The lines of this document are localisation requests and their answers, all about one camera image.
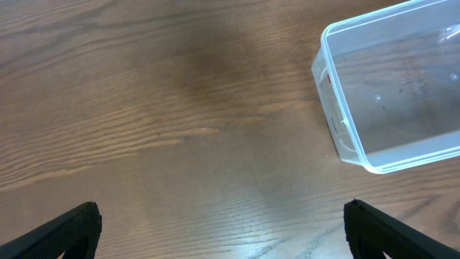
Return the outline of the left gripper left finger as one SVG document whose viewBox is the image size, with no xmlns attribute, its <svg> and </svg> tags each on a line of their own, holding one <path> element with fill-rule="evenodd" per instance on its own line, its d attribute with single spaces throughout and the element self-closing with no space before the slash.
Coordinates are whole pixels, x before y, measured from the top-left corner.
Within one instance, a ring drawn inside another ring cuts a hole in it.
<svg viewBox="0 0 460 259">
<path fill-rule="evenodd" d="M 87 201 L 1 246 L 1 257 L 95 258 L 102 232 L 97 203 Z"/>
</svg>

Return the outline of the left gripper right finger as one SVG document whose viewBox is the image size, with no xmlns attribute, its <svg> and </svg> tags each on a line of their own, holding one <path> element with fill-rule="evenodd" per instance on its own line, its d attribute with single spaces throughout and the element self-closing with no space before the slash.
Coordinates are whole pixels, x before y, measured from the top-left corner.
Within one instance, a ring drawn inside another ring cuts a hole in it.
<svg viewBox="0 0 460 259">
<path fill-rule="evenodd" d="M 459 251 L 362 200 L 344 205 L 344 229 L 354 259 L 459 259 Z"/>
</svg>

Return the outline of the clear plastic container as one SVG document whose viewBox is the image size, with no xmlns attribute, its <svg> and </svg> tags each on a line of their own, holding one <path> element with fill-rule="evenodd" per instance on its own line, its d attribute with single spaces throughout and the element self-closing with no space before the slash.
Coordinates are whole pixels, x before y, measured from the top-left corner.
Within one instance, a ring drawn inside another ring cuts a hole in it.
<svg viewBox="0 0 460 259">
<path fill-rule="evenodd" d="M 459 155 L 459 0 L 330 24 L 311 70 L 342 161 L 386 174 Z"/>
</svg>

